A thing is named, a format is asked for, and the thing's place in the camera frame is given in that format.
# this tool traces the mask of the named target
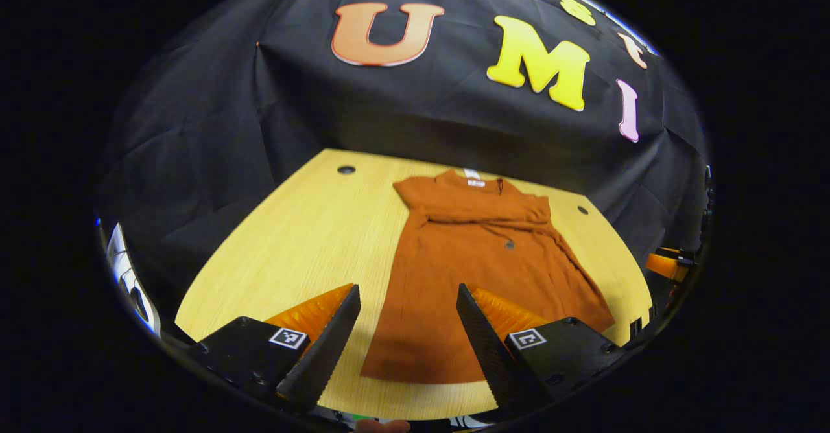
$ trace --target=shirt tag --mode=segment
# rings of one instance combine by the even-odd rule
[[[478,176],[478,172],[472,169],[464,169],[464,175],[471,179],[478,179],[481,180],[481,177]]]

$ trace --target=orange letter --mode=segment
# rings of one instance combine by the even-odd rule
[[[433,19],[444,14],[444,8],[430,4],[404,4],[401,11],[409,14],[402,40],[391,46],[372,44],[368,33],[374,16],[386,10],[386,4],[364,2],[344,5],[335,13],[340,21],[331,40],[331,51],[337,58],[352,65],[394,67],[411,62],[423,54],[433,29]]]
[[[634,43],[634,40],[632,40],[625,34],[622,34],[622,32],[618,32],[617,36],[622,38],[622,40],[625,42],[625,49],[628,50],[628,55],[631,56],[631,59],[635,63],[637,63],[637,65],[643,67],[643,69],[648,69],[648,65],[646,65],[646,63],[640,57],[640,54],[643,53],[643,50],[637,47],[637,44]]]

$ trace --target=wood grain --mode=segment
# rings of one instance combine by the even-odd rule
[[[341,165],[353,165],[356,171],[341,174]],[[409,215],[392,183],[410,176],[436,176],[449,168],[323,150],[258,205],[208,259],[184,297],[176,324],[199,341],[240,315],[265,320],[354,282],[361,286],[361,315],[320,406],[405,420],[495,409],[486,382],[421,385],[359,376]],[[495,177],[480,175],[485,180]],[[625,344],[629,323],[643,318],[643,326],[648,324],[652,301],[622,239],[581,194],[507,180],[524,193],[548,196],[552,224],[600,287],[617,322],[604,335]]]

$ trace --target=yellow letter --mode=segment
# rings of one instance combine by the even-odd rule
[[[589,25],[593,26],[596,25],[596,20],[593,19],[591,16],[591,11],[587,9],[585,5],[580,4],[575,0],[562,0],[562,8],[572,16],[575,16],[578,19],[581,19],[585,23],[589,23]]]
[[[533,26],[508,16],[497,16],[495,22],[504,29],[504,40],[499,63],[487,69],[487,78],[521,88],[525,84],[525,76],[519,68],[524,60],[530,86],[536,93],[545,89],[558,73],[560,76],[549,91],[551,99],[574,111],[585,108],[582,86],[585,64],[591,60],[585,49],[562,41],[548,54]]]

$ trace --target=black background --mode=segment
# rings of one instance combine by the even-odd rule
[[[20,266],[6,281],[21,430],[288,430],[147,342],[95,255],[89,194],[113,109],[142,64],[219,1],[15,0],[6,229]],[[528,430],[819,431],[826,7],[600,1],[696,94],[715,156],[713,251],[644,353]]]

